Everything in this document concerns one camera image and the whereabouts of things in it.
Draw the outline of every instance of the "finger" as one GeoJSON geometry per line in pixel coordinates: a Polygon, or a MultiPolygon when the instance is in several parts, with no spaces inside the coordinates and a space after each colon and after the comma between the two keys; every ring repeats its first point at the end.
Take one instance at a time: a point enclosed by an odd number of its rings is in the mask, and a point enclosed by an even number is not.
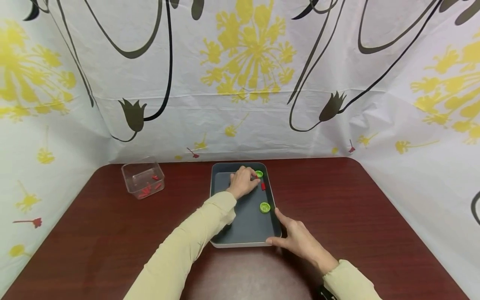
{"type": "Polygon", "coordinates": [[[250,171],[250,174],[252,176],[254,176],[254,177],[257,176],[257,173],[255,173],[255,170],[253,170],[251,167],[248,167],[247,170],[250,171]]]}
{"type": "Polygon", "coordinates": [[[277,246],[277,247],[280,247],[280,248],[288,249],[287,239],[270,237],[270,238],[267,238],[267,240],[265,242],[269,245],[272,245],[272,246],[277,246]]]}
{"type": "Polygon", "coordinates": [[[280,223],[282,223],[285,227],[287,227],[288,224],[290,224],[293,219],[285,216],[283,213],[280,212],[280,210],[278,209],[278,207],[275,208],[275,215],[276,217],[278,218],[278,220],[280,221],[280,223]]]}
{"type": "Polygon", "coordinates": [[[260,179],[254,179],[250,181],[250,191],[253,190],[260,183],[260,179]]]}

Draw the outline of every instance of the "green bottle cap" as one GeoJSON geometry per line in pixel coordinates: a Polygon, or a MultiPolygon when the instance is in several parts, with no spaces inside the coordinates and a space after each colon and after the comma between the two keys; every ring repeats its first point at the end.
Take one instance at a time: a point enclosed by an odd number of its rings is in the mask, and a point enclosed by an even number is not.
{"type": "Polygon", "coordinates": [[[270,211],[270,204],[268,204],[267,202],[260,203],[260,211],[263,214],[268,213],[270,211]]]}

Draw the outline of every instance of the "red object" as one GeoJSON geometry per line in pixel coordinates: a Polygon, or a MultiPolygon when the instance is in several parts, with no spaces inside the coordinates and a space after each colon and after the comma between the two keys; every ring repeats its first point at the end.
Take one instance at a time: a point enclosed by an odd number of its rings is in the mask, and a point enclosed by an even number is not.
{"type": "Polygon", "coordinates": [[[187,149],[188,149],[188,151],[190,151],[193,154],[193,158],[199,158],[200,157],[200,155],[193,153],[193,151],[190,150],[189,147],[187,147],[187,149]]]}
{"type": "Polygon", "coordinates": [[[35,220],[27,220],[27,221],[13,221],[12,223],[32,223],[35,228],[42,226],[42,218],[36,218],[35,220]]]}
{"type": "Polygon", "coordinates": [[[142,190],[142,193],[138,195],[140,198],[145,198],[150,194],[150,191],[152,190],[152,186],[150,186],[150,183],[148,183],[147,187],[142,190]]]}
{"type": "Polygon", "coordinates": [[[352,153],[353,151],[355,151],[355,148],[353,147],[353,144],[352,144],[352,140],[350,140],[350,150],[348,151],[349,153],[352,153]]]}

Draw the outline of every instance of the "hand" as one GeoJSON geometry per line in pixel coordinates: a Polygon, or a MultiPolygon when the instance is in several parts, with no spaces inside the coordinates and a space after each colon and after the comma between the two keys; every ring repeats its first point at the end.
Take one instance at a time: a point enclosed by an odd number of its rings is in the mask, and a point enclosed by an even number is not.
{"type": "Polygon", "coordinates": [[[305,225],[283,215],[275,208],[278,220],[287,229],[287,238],[270,237],[266,242],[270,245],[285,248],[293,254],[306,259],[323,275],[338,266],[338,261],[311,235],[305,225]]]}
{"type": "Polygon", "coordinates": [[[227,192],[230,192],[235,199],[240,199],[242,196],[250,193],[260,183],[260,179],[250,180],[251,176],[256,175],[251,167],[241,166],[235,174],[230,174],[230,187],[227,189],[227,192]]]}

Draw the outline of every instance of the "beige sleeve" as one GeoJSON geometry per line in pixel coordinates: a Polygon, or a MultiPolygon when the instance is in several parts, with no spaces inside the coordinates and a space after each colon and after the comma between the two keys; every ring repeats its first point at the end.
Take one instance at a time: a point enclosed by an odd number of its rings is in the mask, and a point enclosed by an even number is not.
{"type": "Polygon", "coordinates": [[[229,192],[205,201],[160,244],[124,300],[180,299],[190,267],[211,238],[231,224],[236,203],[229,192]]]}
{"type": "Polygon", "coordinates": [[[346,260],[324,276],[324,286],[337,300],[381,300],[373,283],[346,260]]]}

